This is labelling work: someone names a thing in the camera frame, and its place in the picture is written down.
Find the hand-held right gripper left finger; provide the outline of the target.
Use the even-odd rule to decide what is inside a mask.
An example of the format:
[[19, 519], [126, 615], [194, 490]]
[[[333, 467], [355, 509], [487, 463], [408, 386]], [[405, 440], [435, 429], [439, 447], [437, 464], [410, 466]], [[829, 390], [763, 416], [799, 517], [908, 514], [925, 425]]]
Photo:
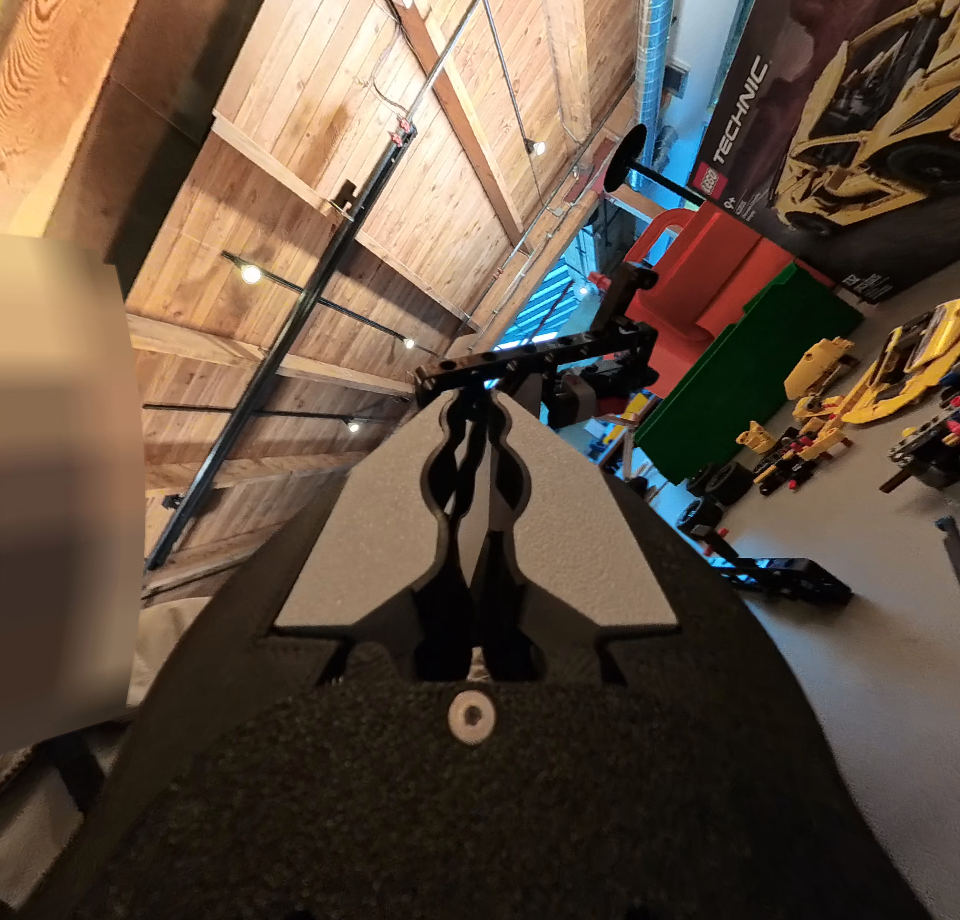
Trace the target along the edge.
[[467, 677], [475, 614], [458, 535], [487, 442], [483, 398], [443, 394], [354, 470], [273, 623], [279, 633], [375, 642], [421, 681]]

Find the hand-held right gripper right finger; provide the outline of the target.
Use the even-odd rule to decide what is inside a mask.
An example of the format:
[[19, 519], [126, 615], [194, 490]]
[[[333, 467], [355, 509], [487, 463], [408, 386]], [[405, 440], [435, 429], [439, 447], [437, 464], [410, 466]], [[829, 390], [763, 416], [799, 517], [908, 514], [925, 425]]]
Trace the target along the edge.
[[480, 655], [494, 682], [625, 682], [616, 644], [678, 617], [600, 470], [517, 400], [489, 397]]

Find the black toy brick beam assembly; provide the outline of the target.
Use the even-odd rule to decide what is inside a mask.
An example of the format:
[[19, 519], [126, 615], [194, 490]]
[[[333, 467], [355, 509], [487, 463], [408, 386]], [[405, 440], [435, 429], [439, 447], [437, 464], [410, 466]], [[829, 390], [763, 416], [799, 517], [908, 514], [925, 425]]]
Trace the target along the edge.
[[651, 367], [651, 358], [659, 333], [647, 323], [630, 319], [627, 310], [637, 293], [653, 290], [658, 282], [655, 270], [624, 262], [609, 281], [588, 331], [419, 367], [414, 372], [417, 408], [426, 408], [448, 391], [483, 389], [491, 381], [510, 385], [531, 374], [551, 386], [561, 366], [608, 354], [613, 355], [614, 366], [596, 375], [600, 381], [600, 386], [594, 387], [597, 398], [629, 397], [653, 386], [659, 373]]

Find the grey desk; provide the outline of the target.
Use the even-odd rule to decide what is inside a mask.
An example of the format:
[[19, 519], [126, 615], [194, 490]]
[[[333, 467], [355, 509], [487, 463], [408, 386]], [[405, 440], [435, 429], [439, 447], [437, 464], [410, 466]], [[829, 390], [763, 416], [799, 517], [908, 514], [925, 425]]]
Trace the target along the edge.
[[934, 918], [958, 918], [958, 576], [936, 525], [958, 511], [915, 480], [880, 489], [888, 449], [936, 406], [853, 428], [809, 482], [747, 494], [723, 527], [741, 554], [808, 557], [852, 588], [838, 611], [747, 602], [894, 864]]

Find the black toy brick piece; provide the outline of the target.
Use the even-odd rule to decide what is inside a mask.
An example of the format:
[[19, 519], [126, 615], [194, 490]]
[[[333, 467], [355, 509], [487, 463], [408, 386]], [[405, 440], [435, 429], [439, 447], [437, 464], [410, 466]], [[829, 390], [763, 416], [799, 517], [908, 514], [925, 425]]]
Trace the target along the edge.
[[732, 587], [768, 600], [801, 601], [818, 606], [846, 606], [854, 591], [808, 558], [743, 556], [712, 527], [697, 525], [688, 536], [711, 554], [708, 564]]

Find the black yellow toy brick assembly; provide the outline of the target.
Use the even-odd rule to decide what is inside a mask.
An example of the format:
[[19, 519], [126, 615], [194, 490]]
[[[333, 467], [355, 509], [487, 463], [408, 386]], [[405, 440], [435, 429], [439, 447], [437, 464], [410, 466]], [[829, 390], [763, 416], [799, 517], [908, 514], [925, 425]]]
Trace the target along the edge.
[[752, 471], [752, 485], [761, 496], [781, 489], [797, 491], [823, 465], [854, 448], [844, 429], [840, 399], [798, 405], [794, 413], [798, 425], [774, 438]]

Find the green plastic bin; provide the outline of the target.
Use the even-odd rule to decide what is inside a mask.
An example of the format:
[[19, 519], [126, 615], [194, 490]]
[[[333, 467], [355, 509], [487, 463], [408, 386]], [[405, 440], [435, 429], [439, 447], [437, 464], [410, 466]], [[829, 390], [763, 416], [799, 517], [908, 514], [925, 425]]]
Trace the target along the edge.
[[764, 424], [786, 403], [785, 380], [822, 339], [848, 338], [863, 313], [797, 265], [782, 270], [695, 357], [680, 362], [658, 330], [650, 367], [660, 401], [642, 422], [635, 446], [673, 485], [704, 466], [726, 464], [750, 422]]

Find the black ceiling lighting track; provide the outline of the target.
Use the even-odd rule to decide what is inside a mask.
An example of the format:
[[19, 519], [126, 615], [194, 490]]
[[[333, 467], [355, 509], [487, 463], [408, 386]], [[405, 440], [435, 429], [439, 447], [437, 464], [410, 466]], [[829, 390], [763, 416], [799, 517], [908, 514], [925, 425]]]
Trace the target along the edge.
[[398, 124], [398, 130], [390, 135], [390, 146], [364, 183], [351, 212], [334, 232], [306, 287], [299, 293], [287, 314], [270, 350], [256, 367], [241, 398], [230, 412], [221, 432], [145, 559], [145, 572], [158, 570], [166, 563], [173, 547], [186, 529], [187, 522], [197, 514], [199, 507], [210, 493], [222, 465], [242, 438], [250, 420], [269, 397], [279, 375], [282, 361], [305, 329], [321, 295], [340, 268], [350, 246], [357, 239], [359, 231], [365, 225], [366, 219], [378, 203], [398, 164], [417, 135], [416, 125], [406, 119], [402, 119]]

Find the skylight window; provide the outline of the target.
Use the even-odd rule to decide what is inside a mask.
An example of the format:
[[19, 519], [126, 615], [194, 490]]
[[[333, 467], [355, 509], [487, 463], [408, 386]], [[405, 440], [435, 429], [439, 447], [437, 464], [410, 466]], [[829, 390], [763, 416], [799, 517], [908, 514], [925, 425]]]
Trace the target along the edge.
[[577, 309], [586, 280], [586, 274], [562, 258], [523, 303], [494, 349], [510, 350], [557, 335]]

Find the red plastic storage tote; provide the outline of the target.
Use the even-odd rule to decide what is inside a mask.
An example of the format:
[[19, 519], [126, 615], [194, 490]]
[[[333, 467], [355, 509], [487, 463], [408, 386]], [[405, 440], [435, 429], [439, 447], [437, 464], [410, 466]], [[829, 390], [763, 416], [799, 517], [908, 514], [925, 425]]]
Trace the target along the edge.
[[640, 266], [666, 233], [672, 243], [653, 264], [657, 282], [634, 294], [627, 318], [657, 330], [651, 390], [666, 399], [723, 330], [742, 318], [747, 303], [789, 266], [799, 266], [828, 289], [835, 284], [711, 205], [661, 211], [642, 230], [625, 261]]

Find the yellow toy car body part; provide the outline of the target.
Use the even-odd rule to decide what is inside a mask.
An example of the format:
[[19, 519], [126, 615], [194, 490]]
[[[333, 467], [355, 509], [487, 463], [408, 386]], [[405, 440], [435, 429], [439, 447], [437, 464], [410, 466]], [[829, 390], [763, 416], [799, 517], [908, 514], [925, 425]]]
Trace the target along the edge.
[[824, 338], [812, 345], [784, 381], [786, 398], [796, 400], [822, 395], [846, 366], [857, 363], [852, 356], [854, 348], [853, 341], [841, 337]]

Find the toy car chassis assembly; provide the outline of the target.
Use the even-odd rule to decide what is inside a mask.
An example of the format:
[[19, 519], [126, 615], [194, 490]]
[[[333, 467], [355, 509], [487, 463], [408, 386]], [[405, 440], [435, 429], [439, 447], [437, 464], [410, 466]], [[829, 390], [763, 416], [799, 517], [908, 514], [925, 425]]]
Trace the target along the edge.
[[959, 394], [947, 391], [937, 413], [918, 427], [910, 427], [888, 451], [894, 475], [879, 486], [891, 494], [908, 480], [958, 497]]

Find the large yellow toy car panel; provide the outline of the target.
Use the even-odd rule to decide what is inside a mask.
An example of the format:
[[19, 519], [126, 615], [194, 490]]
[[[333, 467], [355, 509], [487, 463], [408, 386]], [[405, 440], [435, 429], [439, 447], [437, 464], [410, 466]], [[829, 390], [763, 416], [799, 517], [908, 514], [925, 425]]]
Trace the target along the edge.
[[888, 419], [937, 388], [958, 360], [959, 301], [952, 300], [889, 333], [838, 417], [851, 425]]

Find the black round disc on rod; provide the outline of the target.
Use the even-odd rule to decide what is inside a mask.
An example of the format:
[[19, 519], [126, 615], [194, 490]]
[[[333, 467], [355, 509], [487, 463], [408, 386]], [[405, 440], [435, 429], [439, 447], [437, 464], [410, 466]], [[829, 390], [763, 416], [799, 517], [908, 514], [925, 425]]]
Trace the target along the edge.
[[705, 199], [699, 193], [667, 179], [661, 173], [642, 163], [647, 135], [647, 127], [638, 123], [624, 136], [606, 168], [603, 182], [604, 191], [608, 194], [615, 193], [628, 182], [630, 173], [637, 173], [642, 178], [666, 189], [685, 203], [690, 203], [696, 208], [701, 207]]

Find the silver ventilation duct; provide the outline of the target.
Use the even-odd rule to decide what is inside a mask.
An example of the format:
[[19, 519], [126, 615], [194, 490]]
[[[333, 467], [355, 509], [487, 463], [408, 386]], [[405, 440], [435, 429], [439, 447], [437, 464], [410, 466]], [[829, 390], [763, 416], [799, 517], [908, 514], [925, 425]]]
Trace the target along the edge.
[[648, 168], [652, 167], [659, 126], [674, 2], [638, 0], [633, 112], [637, 123], [646, 128], [640, 163]]

